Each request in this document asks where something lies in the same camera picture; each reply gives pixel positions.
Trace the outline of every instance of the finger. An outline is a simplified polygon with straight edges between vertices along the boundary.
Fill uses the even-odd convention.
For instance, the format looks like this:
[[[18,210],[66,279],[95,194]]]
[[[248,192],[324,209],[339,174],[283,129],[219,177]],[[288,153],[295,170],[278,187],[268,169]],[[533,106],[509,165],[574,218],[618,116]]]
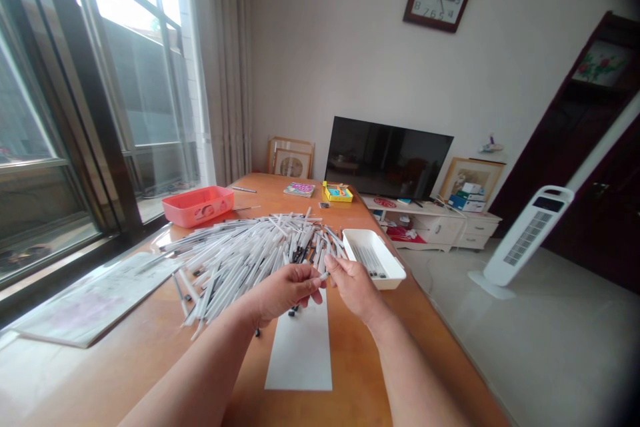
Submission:
[[[303,282],[308,278],[320,276],[320,272],[313,268],[311,264],[289,264],[284,266],[283,269],[287,270],[287,277],[292,282]]]
[[[297,298],[309,296],[313,292],[316,292],[320,288],[320,285],[322,285],[322,281],[318,277],[307,278],[295,284],[295,294]]]
[[[331,274],[331,282],[340,285],[342,282],[347,281],[347,272],[344,271],[341,264],[338,264],[337,259],[331,255],[325,255],[325,265],[327,270]]]
[[[340,264],[342,270],[346,272],[349,277],[355,277],[360,274],[363,270],[365,270],[365,266],[360,262],[354,262],[353,260],[347,260],[343,258],[337,258],[335,261]]]
[[[315,292],[313,292],[311,294],[311,298],[316,304],[318,305],[322,304],[322,294],[320,293],[319,290],[316,290]]]

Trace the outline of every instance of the television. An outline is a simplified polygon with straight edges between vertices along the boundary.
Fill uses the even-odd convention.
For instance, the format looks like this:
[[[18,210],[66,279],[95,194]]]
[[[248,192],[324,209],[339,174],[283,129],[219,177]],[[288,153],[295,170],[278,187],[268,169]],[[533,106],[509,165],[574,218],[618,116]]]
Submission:
[[[453,137],[333,118],[325,180],[360,193],[428,200]]]

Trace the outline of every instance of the wooden table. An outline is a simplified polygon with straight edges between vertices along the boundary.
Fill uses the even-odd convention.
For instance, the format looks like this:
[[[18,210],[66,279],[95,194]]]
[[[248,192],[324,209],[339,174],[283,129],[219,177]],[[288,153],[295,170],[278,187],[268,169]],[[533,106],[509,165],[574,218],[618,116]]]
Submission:
[[[320,183],[311,199],[285,195],[291,178],[252,173],[236,182],[257,193],[235,192],[235,208],[260,209],[218,218],[252,218],[271,213],[306,213],[334,228],[381,232],[356,195],[352,203],[320,210]],[[173,226],[158,242],[183,237]],[[393,250],[390,242],[387,246]],[[407,269],[407,279],[384,298],[416,337],[434,371],[473,425],[508,422],[458,343]],[[377,349],[366,327],[329,288],[332,392],[265,390],[276,321],[254,338],[240,370],[224,425],[391,425],[391,412]],[[0,338],[2,425],[117,424],[191,345],[193,328],[180,328],[183,312],[173,282],[165,282],[140,306],[87,350],[16,338]]]

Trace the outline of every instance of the tv stand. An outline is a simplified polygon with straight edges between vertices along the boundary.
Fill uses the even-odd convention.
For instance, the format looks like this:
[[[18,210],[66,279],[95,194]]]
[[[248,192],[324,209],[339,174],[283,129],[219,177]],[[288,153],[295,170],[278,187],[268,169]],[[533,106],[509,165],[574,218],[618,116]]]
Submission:
[[[413,202],[406,205],[398,202],[397,199],[379,195],[361,195],[361,197],[369,210],[382,211],[381,222],[391,220],[399,225],[400,214],[409,214],[413,229],[426,242],[426,244],[418,244],[392,241],[396,248],[442,250],[443,252],[448,252],[451,247],[482,250],[502,220],[490,213],[465,212],[462,214],[457,210],[426,201],[421,202],[422,208],[420,208]],[[375,199],[391,203],[388,203],[387,206],[379,205]]]

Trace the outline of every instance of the red item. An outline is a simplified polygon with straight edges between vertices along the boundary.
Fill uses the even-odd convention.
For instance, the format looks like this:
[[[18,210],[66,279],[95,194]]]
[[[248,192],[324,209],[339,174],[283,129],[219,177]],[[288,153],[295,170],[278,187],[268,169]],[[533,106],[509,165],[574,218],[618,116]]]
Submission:
[[[396,208],[397,207],[397,205],[395,203],[393,203],[391,200],[375,198],[375,199],[373,199],[373,201],[375,203],[377,203],[378,205],[381,205],[381,206],[386,207],[386,208]]]
[[[162,199],[165,217],[170,222],[191,228],[225,214],[233,208],[233,190],[205,187]]]
[[[412,239],[407,235],[407,229],[404,227],[388,227],[387,235],[393,242],[411,242],[412,244],[426,244],[421,236]]]

